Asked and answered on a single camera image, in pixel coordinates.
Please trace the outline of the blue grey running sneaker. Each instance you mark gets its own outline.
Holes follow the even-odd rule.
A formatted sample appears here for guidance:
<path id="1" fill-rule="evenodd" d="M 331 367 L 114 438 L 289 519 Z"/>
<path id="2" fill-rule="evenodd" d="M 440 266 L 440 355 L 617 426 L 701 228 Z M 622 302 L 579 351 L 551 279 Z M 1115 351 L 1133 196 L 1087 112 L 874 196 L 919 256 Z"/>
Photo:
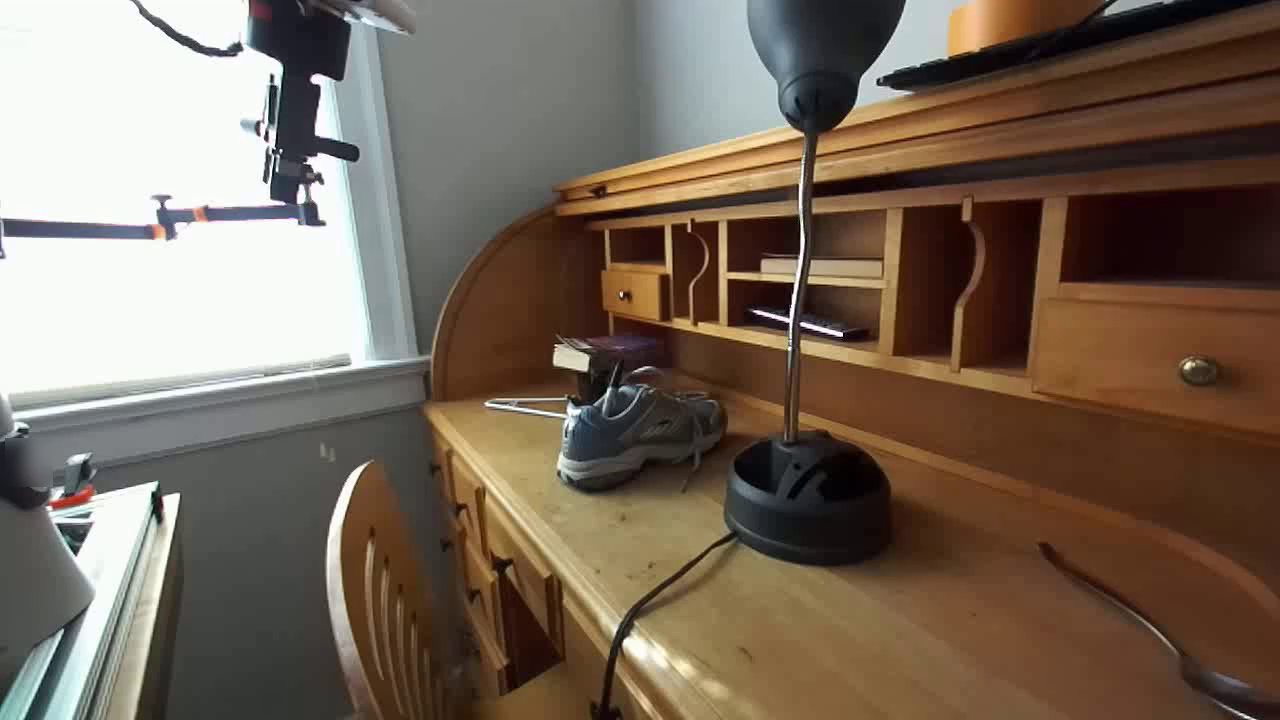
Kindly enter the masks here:
<path id="1" fill-rule="evenodd" d="M 701 460 L 724 432 L 728 410 L 713 390 L 622 380 L 564 406 L 557 477 L 579 490 L 606 490 L 647 462 Z"/>

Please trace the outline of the purple paperback book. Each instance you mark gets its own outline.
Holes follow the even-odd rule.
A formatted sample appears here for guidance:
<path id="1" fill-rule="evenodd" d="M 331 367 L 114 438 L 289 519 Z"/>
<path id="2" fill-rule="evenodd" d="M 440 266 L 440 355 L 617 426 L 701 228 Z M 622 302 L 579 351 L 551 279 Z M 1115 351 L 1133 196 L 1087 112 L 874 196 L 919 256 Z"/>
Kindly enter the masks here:
<path id="1" fill-rule="evenodd" d="M 664 364 L 667 343 L 661 335 L 561 335 L 551 364 L 578 377 L 578 405 L 598 398 L 622 367 Z"/>

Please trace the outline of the white plastic clothes hanger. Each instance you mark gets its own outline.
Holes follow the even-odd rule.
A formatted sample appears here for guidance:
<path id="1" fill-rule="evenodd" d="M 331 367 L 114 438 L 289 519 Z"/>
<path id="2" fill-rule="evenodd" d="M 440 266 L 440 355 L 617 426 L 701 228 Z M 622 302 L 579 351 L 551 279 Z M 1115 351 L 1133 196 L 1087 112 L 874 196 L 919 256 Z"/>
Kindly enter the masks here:
<path id="1" fill-rule="evenodd" d="M 487 395 L 486 406 L 510 414 L 564 421 L 570 395 Z"/>

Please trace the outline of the wooden chair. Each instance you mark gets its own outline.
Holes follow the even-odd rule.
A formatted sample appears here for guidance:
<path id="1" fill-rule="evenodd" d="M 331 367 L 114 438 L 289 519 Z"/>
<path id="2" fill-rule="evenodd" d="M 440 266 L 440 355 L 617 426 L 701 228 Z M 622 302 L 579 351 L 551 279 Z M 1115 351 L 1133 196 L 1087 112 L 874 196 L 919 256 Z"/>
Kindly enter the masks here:
<path id="1" fill-rule="evenodd" d="M 423 555 L 381 460 L 355 462 L 331 505 L 326 604 L 355 720 L 589 720 L 561 665 L 487 699 L 453 678 Z"/>

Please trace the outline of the wooden roll-top desk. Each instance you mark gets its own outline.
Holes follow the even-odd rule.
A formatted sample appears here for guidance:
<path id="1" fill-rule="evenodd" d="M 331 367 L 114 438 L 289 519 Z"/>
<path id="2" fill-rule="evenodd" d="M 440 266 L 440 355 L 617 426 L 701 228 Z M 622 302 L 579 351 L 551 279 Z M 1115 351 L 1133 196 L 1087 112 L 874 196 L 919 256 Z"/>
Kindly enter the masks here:
<path id="1" fill-rule="evenodd" d="M 437 327 L 486 648 L 550 636 L 579 697 L 658 720 L 1208 720 L 1184 656 L 1277 684 L 1277 72 L 1280 8 L 1252 0 L 853 112 L 818 239 L 876 266 L 818 301 L 874 338 L 748 317 L 792 239 L 792 134 L 564 182 Z M 754 552 L 724 457 L 564 486 L 551 425 L 486 398 L 550 387 L 551 338 L 598 327 L 661 331 L 736 438 L 803 414 L 876 457 L 888 552 Z"/>

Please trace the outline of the brass drawer knob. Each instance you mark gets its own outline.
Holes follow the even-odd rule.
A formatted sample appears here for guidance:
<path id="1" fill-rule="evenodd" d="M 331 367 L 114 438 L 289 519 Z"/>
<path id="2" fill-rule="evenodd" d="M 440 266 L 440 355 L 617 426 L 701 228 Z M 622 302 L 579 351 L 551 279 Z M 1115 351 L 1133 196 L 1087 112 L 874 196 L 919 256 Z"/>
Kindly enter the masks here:
<path id="1" fill-rule="evenodd" d="M 1181 373 L 1181 380 L 1184 380 L 1189 387 L 1212 387 L 1212 382 L 1222 382 L 1222 364 L 1218 364 L 1212 355 L 1184 355 L 1184 358 L 1177 364 L 1177 373 Z"/>

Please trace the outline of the white table at left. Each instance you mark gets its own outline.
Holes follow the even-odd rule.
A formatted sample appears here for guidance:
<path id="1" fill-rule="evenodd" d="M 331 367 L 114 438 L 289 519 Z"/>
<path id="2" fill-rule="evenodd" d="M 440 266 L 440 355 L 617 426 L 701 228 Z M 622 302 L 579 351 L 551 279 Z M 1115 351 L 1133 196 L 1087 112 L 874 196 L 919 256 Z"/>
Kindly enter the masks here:
<path id="1" fill-rule="evenodd" d="M 159 484 L 99 490 L 77 512 L 80 614 L 4 678 L 0 720 L 159 720 L 180 595 L 180 496 Z"/>

